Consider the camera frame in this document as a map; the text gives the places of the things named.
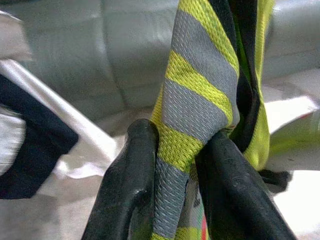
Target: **gray stripe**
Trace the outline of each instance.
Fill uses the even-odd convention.
[[[168,126],[204,144],[228,124],[219,107],[169,79],[164,81],[162,117]]]
[[[197,181],[189,178],[185,202],[181,211],[178,227],[194,227],[201,229],[204,215],[204,206],[199,191],[199,184]]]
[[[157,158],[153,220],[156,234],[169,239],[175,237],[188,179],[186,173]]]
[[[201,23],[181,10],[176,13],[171,48],[236,105],[236,71],[212,43]]]

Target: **cloth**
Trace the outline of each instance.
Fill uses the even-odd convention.
[[[25,133],[25,121],[0,105],[0,176],[14,163]]]
[[[166,74],[151,117],[159,130],[152,240],[209,239],[194,163],[215,133],[232,133],[239,143],[245,137],[242,152],[256,169],[268,158],[261,71],[273,2],[229,2],[180,0],[178,5]],[[247,5],[249,20],[244,18]],[[241,98],[239,92],[246,90],[254,94]],[[247,105],[239,113],[240,103]]]
[[[0,176],[0,199],[31,198],[78,135],[34,97],[0,75],[0,104],[20,114],[25,138],[13,165]]]

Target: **yellow and gray striped fabric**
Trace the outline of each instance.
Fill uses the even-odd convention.
[[[151,118],[159,131],[152,240],[209,239],[195,156],[215,133],[231,132],[239,122],[238,77],[237,54],[208,0],[180,0]]]

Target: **navy garment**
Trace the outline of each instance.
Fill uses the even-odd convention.
[[[78,135],[19,86],[0,75],[0,104],[21,114],[25,139],[13,165],[0,176],[0,199],[31,198]]]

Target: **striped fabric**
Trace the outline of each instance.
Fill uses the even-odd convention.
[[[266,1],[259,2],[263,13]],[[264,33],[256,34],[261,78]],[[215,133],[230,133],[238,124],[239,68],[237,54],[209,1],[180,0],[166,74],[151,118],[159,131],[152,240],[210,239],[195,156]],[[250,145],[249,158],[256,145]]]

